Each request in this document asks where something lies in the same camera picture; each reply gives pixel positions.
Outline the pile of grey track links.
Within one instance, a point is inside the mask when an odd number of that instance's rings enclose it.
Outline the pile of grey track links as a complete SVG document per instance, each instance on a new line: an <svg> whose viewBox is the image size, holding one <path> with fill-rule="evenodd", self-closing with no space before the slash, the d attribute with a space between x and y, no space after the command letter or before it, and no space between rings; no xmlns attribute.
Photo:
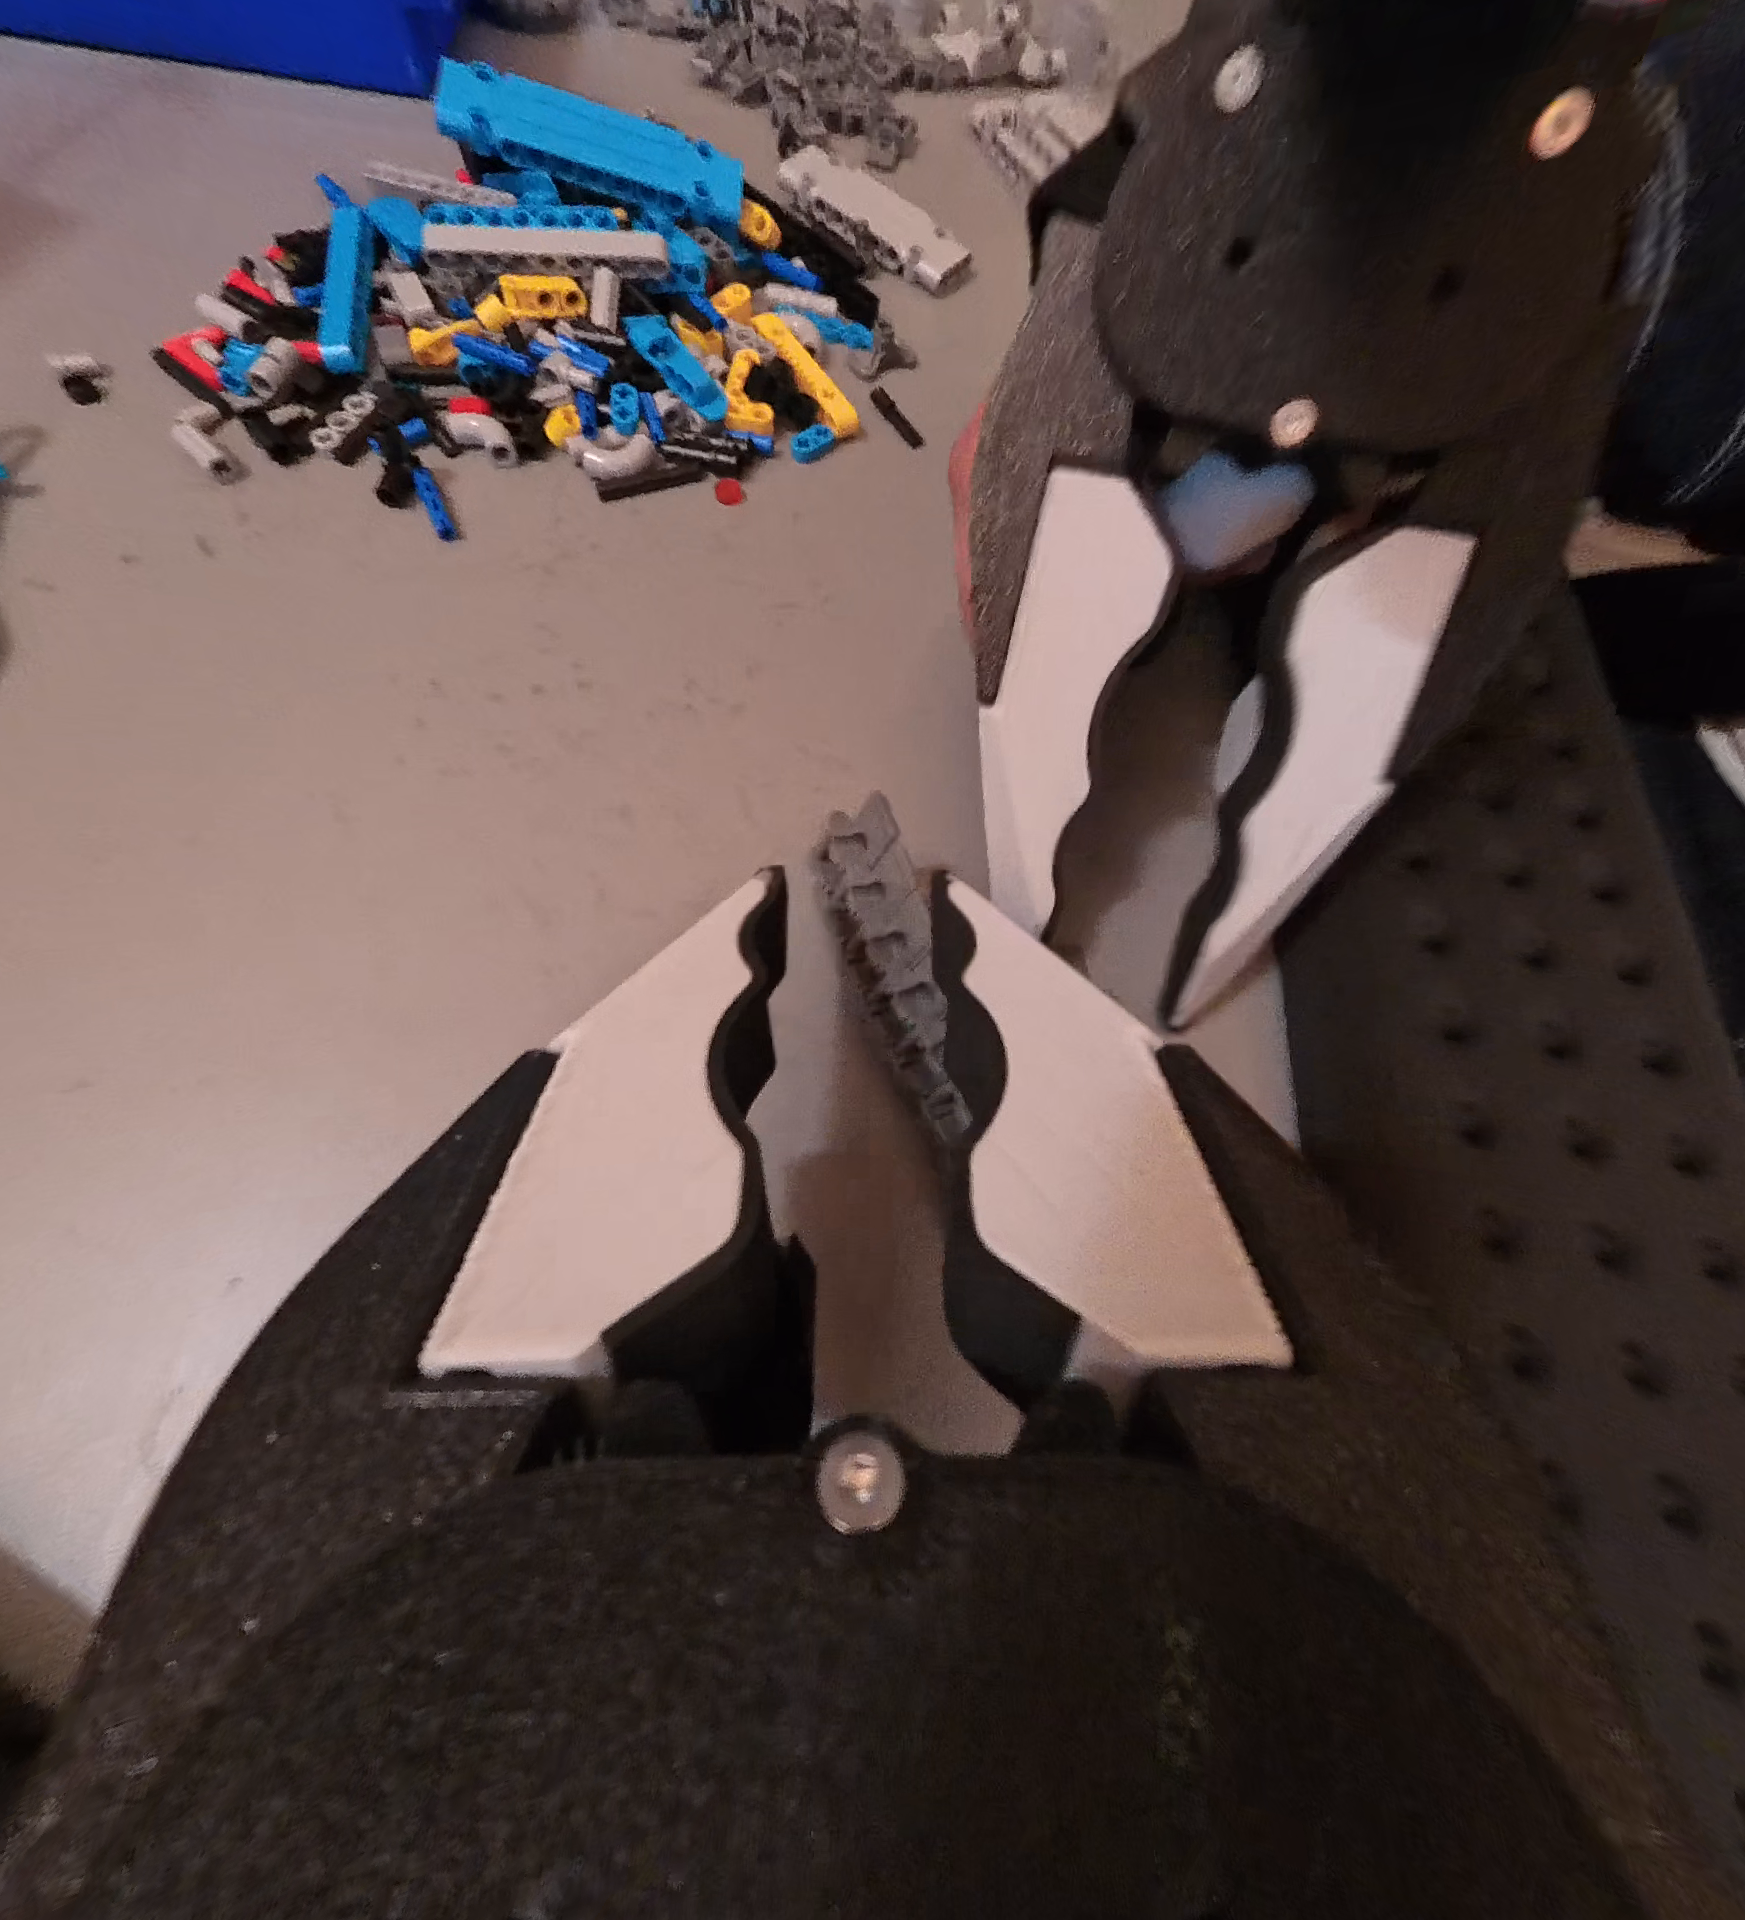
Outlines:
<svg viewBox="0 0 1745 1920"><path fill-rule="evenodd" d="M675 20L697 82L768 115L785 153L853 139L896 160L908 98L1110 76L1105 4L694 2Z"/></svg>

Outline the grey rectangular beam frame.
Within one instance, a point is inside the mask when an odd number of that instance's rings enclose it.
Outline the grey rectangular beam frame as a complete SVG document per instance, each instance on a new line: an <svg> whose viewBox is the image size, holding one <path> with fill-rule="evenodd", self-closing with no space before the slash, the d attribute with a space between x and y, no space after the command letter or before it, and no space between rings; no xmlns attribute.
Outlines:
<svg viewBox="0 0 1745 1920"><path fill-rule="evenodd" d="M1112 110L1112 96L1099 93L1011 93L981 98L966 126L981 155L1027 197L1105 128Z"/></svg>

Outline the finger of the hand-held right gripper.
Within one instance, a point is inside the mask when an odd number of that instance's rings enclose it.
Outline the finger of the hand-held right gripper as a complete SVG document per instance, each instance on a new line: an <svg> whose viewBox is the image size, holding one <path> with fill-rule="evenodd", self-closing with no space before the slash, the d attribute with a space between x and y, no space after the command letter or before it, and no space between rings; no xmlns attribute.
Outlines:
<svg viewBox="0 0 1745 1920"><path fill-rule="evenodd" d="M1052 469L1000 687L976 721L990 901L1038 940L1093 787L1099 712L1159 634L1180 579L1172 535L1133 481Z"/></svg>
<svg viewBox="0 0 1745 1920"><path fill-rule="evenodd" d="M1268 610L1258 672L1214 759L1214 860L1172 944L1159 1019L1180 1031L1268 948L1394 792L1478 536L1402 524L1306 561Z"/></svg>

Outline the black studded pad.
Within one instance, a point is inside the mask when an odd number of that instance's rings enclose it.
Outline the black studded pad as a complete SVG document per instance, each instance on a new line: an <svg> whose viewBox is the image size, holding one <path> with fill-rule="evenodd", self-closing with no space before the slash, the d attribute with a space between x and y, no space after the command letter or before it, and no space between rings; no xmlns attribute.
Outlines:
<svg viewBox="0 0 1745 1920"><path fill-rule="evenodd" d="M1567 590L1277 959L1302 1143L1536 1465L1745 1902L1745 1083Z"/></svg>

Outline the person's right forearm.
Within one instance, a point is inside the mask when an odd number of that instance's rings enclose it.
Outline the person's right forearm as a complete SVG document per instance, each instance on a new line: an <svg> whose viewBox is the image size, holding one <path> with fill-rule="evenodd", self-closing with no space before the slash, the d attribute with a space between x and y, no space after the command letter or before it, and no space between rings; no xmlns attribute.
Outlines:
<svg viewBox="0 0 1745 1920"><path fill-rule="evenodd" d="M1667 108L1628 274L1645 319L1606 430L1609 515L1745 556L1745 4L1648 64Z"/></svg>

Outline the light grey technic panel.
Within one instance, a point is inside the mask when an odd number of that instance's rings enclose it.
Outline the light grey technic panel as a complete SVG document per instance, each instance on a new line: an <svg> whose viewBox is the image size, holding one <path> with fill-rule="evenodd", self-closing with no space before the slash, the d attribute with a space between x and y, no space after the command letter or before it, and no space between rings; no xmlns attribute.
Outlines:
<svg viewBox="0 0 1745 1920"><path fill-rule="evenodd" d="M777 187L807 224L924 293L942 296L971 274L973 256L949 227L883 178L818 146L782 156Z"/></svg>

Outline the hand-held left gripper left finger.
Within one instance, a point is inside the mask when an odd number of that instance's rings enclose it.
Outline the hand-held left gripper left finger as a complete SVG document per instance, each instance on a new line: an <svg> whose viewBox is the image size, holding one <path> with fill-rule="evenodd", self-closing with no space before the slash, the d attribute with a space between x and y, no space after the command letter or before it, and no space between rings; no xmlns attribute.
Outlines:
<svg viewBox="0 0 1745 1920"><path fill-rule="evenodd" d="M739 1249L764 1195L747 1109L785 975L759 868L550 1043L550 1076L418 1354L423 1380L608 1380L640 1315Z"/></svg>

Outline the pile of plastic building pieces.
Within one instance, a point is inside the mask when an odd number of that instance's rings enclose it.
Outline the pile of plastic building pieces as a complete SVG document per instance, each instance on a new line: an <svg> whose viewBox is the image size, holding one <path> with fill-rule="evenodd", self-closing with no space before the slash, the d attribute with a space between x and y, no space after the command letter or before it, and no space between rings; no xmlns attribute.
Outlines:
<svg viewBox="0 0 1745 1920"><path fill-rule="evenodd" d="M812 466L863 409L923 445L875 280L931 293L807 224L777 165L762 188L664 119L480 60L437 67L433 110L453 173L318 174L326 222L240 258L151 348L194 469L237 481L235 432L281 466L372 461L382 504L454 540L445 459L561 457L618 502Z"/></svg>

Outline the blue plastic tray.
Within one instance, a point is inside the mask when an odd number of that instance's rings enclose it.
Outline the blue plastic tray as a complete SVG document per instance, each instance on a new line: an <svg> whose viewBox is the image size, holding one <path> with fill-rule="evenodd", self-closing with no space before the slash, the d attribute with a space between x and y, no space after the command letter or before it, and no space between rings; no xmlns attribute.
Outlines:
<svg viewBox="0 0 1745 1920"><path fill-rule="evenodd" d="M130 2L123 50L403 98L426 96L464 2Z"/></svg>

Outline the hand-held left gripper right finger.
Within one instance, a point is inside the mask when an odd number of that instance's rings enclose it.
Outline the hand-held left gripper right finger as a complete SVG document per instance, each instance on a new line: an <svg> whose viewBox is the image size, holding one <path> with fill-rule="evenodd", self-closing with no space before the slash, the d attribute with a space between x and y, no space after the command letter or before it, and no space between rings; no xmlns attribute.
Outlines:
<svg viewBox="0 0 1745 1920"><path fill-rule="evenodd" d="M1113 1401L1168 1372L1289 1372L1293 1341L1227 1209L1162 1043L949 875L933 876L944 1147L942 1308L1022 1411L1079 1380Z"/></svg>

